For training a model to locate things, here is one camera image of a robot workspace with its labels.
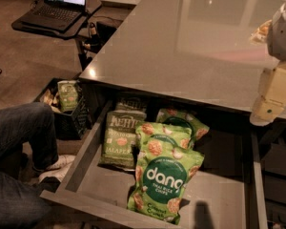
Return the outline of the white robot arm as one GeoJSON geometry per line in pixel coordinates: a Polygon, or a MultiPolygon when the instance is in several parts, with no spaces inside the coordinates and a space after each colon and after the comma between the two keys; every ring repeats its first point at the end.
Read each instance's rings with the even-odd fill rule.
{"type": "Polygon", "coordinates": [[[265,69],[259,80],[258,97],[252,108],[250,122],[256,126],[272,123],[286,108],[286,1],[271,21],[262,24],[256,33],[267,43],[268,54],[278,60],[272,70],[265,69]]]}

